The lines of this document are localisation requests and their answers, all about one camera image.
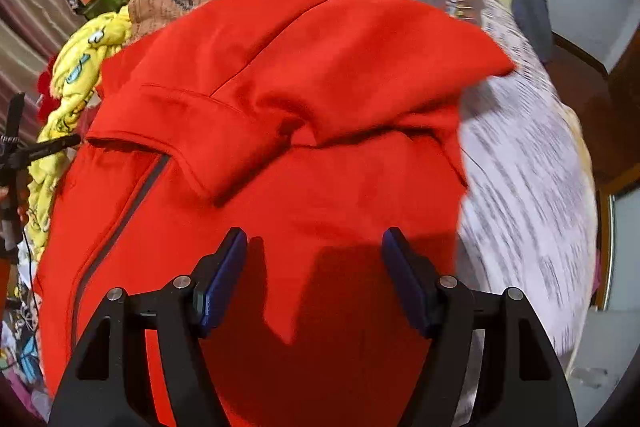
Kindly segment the red zip sweatshirt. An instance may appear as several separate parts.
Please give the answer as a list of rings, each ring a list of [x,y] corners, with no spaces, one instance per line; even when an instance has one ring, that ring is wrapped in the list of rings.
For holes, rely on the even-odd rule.
[[[231,424],[396,425],[428,343],[381,239],[454,269],[460,96],[510,58],[413,0],[212,0],[101,69],[36,277],[48,388],[107,291],[154,291],[238,227],[245,265],[203,343]]]

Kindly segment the yellow cartoon blanket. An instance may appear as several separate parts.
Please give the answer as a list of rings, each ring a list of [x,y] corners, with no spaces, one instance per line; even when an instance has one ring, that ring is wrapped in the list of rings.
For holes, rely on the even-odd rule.
[[[119,52],[131,37],[129,11],[122,6],[89,20],[62,46],[52,66],[47,94],[58,102],[47,117],[38,142],[65,138],[76,130],[82,112],[96,94],[104,60]],[[29,221],[26,234],[32,253],[39,259],[46,248],[58,182],[70,165],[66,152],[54,153],[29,166]]]

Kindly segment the white cabinet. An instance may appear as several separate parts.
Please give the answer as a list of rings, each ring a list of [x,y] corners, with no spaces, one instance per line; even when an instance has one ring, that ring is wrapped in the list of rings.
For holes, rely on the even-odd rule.
[[[568,383],[581,426],[639,424],[639,189],[605,197],[601,300],[588,311]]]

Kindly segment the striped curtain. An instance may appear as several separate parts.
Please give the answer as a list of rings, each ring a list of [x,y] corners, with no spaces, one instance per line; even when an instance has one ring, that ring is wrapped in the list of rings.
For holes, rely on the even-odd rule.
[[[34,142],[41,128],[38,77],[84,23],[67,0],[1,0],[1,116],[14,95],[25,95],[22,141]]]

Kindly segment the newspaper print bedspread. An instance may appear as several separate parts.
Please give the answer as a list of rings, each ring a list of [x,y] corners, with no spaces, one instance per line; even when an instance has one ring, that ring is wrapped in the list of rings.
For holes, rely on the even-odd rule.
[[[141,38],[208,0],[130,0]],[[513,61],[461,101],[469,180],[462,205],[462,272],[485,291],[518,286],[564,367],[574,362],[596,269],[591,161],[576,114],[563,104],[529,38],[501,0],[418,0],[488,33]]]

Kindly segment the brown wooden door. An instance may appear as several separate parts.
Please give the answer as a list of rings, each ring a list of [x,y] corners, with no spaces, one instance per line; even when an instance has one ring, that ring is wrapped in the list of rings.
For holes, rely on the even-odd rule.
[[[561,101],[574,109],[597,184],[639,164],[639,36],[608,72],[577,44],[555,34],[547,72]]]

